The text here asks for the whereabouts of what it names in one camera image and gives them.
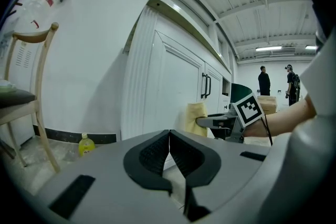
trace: cabinet door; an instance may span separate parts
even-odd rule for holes
[[[206,103],[206,109],[208,115],[210,114],[216,114],[221,109],[220,101],[222,100],[222,87],[223,87],[223,77],[219,72],[217,72],[214,68],[212,68],[207,63],[205,64],[205,73],[211,78],[208,78],[207,83],[207,94],[210,95],[207,96],[207,98],[203,98]]]
[[[188,103],[201,100],[204,62],[173,39],[155,32],[146,85],[143,133],[184,130]]]

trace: hand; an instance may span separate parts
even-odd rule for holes
[[[267,132],[261,120],[257,120],[245,128],[243,136],[267,137]]]

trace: human arm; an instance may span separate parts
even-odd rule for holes
[[[307,95],[305,99],[295,103],[288,109],[267,115],[267,123],[272,136],[292,132],[301,122],[313,118],[315,108]],[[266,129],[261,120],[246,127],[244,136],[267,137]]]

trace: cardboard box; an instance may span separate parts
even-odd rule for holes
[[[277,99],[274,96],[259,95],[258,101],[266,115],[277,112]]]

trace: chair seat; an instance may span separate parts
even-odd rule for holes
[[[24,90],[0,93],[0,109],[9,106],[26,104],[35,100],[35,95]]]

